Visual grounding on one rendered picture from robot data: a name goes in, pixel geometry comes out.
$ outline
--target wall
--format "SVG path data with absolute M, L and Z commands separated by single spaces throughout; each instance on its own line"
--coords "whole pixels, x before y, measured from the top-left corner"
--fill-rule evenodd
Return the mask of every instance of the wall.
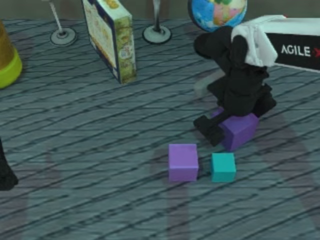
M 248 0 L 247 18 L 285 14 L 289 17 L 320 17 L 320 0 Z M 63 19 L 82 19 L 81 0 L 54 0 Z M 135 18 L 152 17 L 152 0 L 121 0 Z M 187 18 L 188 0 L 162 0 L 163 18 Z M 51 19 L 47 2 L 0 0 L 1 19 Z

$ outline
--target yellow green object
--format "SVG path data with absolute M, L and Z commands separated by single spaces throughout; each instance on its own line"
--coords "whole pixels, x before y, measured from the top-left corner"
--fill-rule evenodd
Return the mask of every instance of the yellow green object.
M 13 84 L 22 72 L 22 62 L 0 20 L 0 89 Z
M 22 62 L 18 51 L 14 48 L 13 59 L 11 62 L 0 70 L 0 89 L 4 89 L 13 84 L 22 72 Z

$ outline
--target cereal box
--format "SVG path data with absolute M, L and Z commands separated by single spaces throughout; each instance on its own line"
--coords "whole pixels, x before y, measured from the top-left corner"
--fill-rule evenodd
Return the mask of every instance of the cereal box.
M 119 0 L 82 0 L 90 41 L 121 84 L 137 76 L 132 15 Z

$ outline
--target small teal block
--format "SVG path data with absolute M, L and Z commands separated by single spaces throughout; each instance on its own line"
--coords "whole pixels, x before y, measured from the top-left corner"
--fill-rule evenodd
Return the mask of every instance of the small teal block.
M 233 153 L 212 153 L 211 180 L 214 183 L 229 183 L 236 177 L 236 161 Z

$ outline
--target purple cube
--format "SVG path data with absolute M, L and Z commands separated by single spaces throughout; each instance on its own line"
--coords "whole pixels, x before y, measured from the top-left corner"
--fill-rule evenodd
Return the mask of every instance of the purple cube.
M 194 182 L 199 163 L 196 144 L 169 144 L 169 181 Z
M 223 108 L 219 107 L 216 112 L 211 116 L 215 117 L 223 111 Z M 224 148 L 228 152 L 232 152 L 241 145 L 250 141 L 255 135 L 257 126 L 259 123 L 259 118 L 253 113 L 247 116 L 232 116 L 227 120 L 219 124 L 223 129 L 225 138 L 221 142 Z

